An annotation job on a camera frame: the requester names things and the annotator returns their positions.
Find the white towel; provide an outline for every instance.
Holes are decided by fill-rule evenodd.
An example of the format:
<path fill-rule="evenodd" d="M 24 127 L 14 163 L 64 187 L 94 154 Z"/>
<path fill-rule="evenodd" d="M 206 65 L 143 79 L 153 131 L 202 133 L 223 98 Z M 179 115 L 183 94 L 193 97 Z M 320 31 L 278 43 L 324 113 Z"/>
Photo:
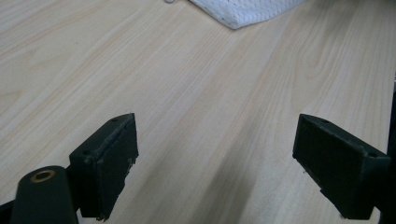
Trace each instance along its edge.
<path fill-rule="evenodd" d="M 297 7 L 305 0 L 190 0 L 217 21 L 238 29 Z"/>

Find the white cloth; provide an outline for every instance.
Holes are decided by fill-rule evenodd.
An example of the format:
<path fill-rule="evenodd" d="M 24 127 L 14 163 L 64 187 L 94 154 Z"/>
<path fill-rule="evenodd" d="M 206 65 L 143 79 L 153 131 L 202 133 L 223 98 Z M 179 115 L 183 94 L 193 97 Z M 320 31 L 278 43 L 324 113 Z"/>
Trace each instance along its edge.
<path fill-rule="evenodd" d="M 305 0 L 190 0 L 222 24 L 238 29 L 269 20 Z"/>

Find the screw hole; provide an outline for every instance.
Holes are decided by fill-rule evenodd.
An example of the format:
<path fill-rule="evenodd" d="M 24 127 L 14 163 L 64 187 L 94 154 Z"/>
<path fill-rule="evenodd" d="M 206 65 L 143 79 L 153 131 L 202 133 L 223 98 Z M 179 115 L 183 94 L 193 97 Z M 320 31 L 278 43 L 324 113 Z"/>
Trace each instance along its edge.
<path fill-rule="evenodd" d="M 40 172 L 34 174 L 30 178 L 30 181 L 32 181 L 34 183 L 40 183 L 40 182 L 46 181 L 48 179 L 51 179 L 54 175 L 55 175 L 55 171 L 53 171 L 53 170 L 40 171 Z"/>
<path fill-rule="evenodd" d="M 369 152 L 368 156 L 371 157 L 371 158 L 377 158 L 378 157 L 378 155 L 376 155 L 374 152 Z"/>

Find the black plastic part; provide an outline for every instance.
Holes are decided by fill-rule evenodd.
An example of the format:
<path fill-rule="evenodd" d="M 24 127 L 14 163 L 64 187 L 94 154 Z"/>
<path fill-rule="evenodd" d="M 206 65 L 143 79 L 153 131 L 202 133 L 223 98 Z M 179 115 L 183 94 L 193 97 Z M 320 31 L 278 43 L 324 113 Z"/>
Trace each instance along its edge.
<path fill-rule="evenodd" d="M 108 219 L 137 157 L 134 114 L 105 123 L 70 154 L 75 209 L 83 217 Z"/>
<path fill-rule="evenodd" d="M 78 223 L 66 170 L 60 166 L 48 166 L 21 179 L 10 223 Z"/>
<path fill-rule="evenodd" d="M 14 201 L 0 205 L 0 224 L 8 224 L 11 220 Z"/>
<path fill-rule="evenodd" d="M 302 114 L 293 158 L 343 217 L 370 218 L 390 157 L 325 119 Z"/>

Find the wooden table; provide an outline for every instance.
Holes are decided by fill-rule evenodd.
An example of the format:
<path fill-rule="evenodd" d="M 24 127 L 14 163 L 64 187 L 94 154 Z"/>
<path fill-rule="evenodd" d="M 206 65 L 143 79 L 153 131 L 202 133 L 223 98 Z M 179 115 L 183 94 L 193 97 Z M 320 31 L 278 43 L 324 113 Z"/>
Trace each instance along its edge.
<path fill-rule="evenodd" d="M 396 3 L 309 0 L 233 31 L 182 0 L 1 1 L 0 71 L 0 203 L 134 112 L 140 157 L 107 223 L 355 223 L 294 135 L 306 113 L 386 151 Z"/>

